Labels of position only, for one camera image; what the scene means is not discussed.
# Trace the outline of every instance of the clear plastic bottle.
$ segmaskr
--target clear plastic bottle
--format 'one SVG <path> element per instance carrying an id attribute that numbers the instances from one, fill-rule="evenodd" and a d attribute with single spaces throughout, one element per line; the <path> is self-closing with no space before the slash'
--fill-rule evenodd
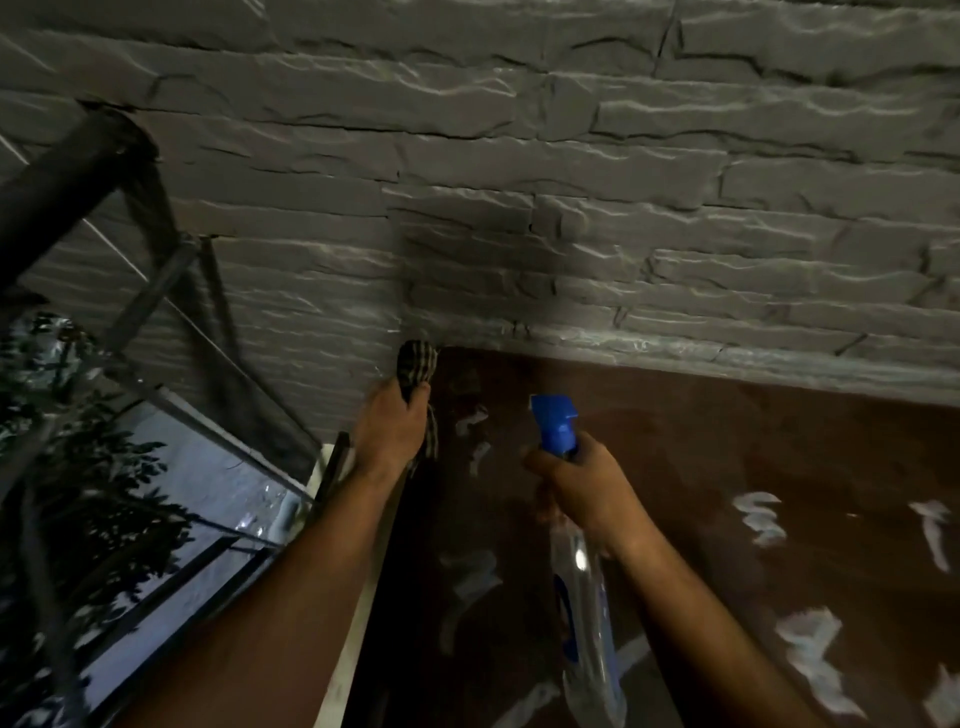
<path id="1" fill-rule="evenodd" d="M 573 403 L 558 395 L 535 395 L 530 403 L 543 449 L 572 459 Z M 580 728 L 623 728 L 627 701 L 620 689 L 600 555 L 566 517 L 550 529 L 550 564 L 563 626 L 566 704 Z"/>

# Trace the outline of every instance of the green leaves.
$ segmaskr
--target green leaves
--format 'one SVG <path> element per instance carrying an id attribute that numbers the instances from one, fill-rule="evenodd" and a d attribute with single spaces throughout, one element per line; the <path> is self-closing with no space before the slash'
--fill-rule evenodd
<path id="1" fill-rule="evenodd" d="M 0 339 L 0 459 L 45 411 L 68 401 L 73 379 L 95 347 L 80 327 L 49 312 L 18 320 Z M 141 497 L 172 515 L 187 514 L 157 487 L 146 488 L 167 470 L 158 454 L 165 445 L 133 442 L 132 433 L 117 425 L 118 412 L 131 406 L 121 403 L 120 395 L 100 391 L 77 402 L 78 416 L 29 473 L 54 584 L 77 646 L 120 619 L 139 601 L 145 582 L 173 573 L 174 551 L 190 540 L 185 523 L 84 496 L 112 491 Z M 27 720 L 53 726 L 59 700 L 18 554 L 21 495 L 14 489 L 0 510 L 0 725 Z"/>

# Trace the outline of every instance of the hand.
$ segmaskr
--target hand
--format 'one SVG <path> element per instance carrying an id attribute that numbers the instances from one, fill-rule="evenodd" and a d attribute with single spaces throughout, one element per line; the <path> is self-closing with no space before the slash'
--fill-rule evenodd
<path id="1" fill-rule="evenodd" d="M 577 431 L 577 443 L 575 463 L 542 449 L 524 456 L 523 467 L 543 478 L 540 514 L 555 517 L 559 505 L 603 551 L 622 557 L 649 517 L 610 451 L 583 430 Z"/>
<path id="2" fill-rule="evenodd" d="M 407 404 L 396 377 L 380 382 L 367 397 L 353 433 L 356 470 L 396 485 L 423 442 L 430 385 L 421 383 Z"/>

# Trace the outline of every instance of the stone wall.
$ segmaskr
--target stone wall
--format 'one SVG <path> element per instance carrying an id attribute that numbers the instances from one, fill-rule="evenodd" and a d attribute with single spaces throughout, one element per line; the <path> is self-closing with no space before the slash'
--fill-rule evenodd
<path id="1" fill-rule="evenodd" d="M 0 132 L 127 110 L 324 437 L 409 331 L 960 399 L 950 0 L 12 4 Z M 147 265 L 117 201 L 94 219 Z M 100 326 L 137 278 L 78 231 L 27 282 Z M 134 351 L 199 402 L 191 347 L 161 312 Z"/>

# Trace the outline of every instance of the spray bottle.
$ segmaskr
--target spray bottle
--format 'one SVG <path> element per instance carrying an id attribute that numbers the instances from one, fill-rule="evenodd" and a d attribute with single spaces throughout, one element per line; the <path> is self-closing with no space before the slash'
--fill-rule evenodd
<path id="1" fill-rule="evenodd" d="M 577 416 L 563 395 L 530 398 L 540 446 L 572 461 L 577 437 L 570 420 Z M 613 651 L 610 608 L 600 554 L 566 516 L 550 528 L 550 562 L 562 625 L 564 696 L 580 728 L 623 728 L 627 701 Z"/>

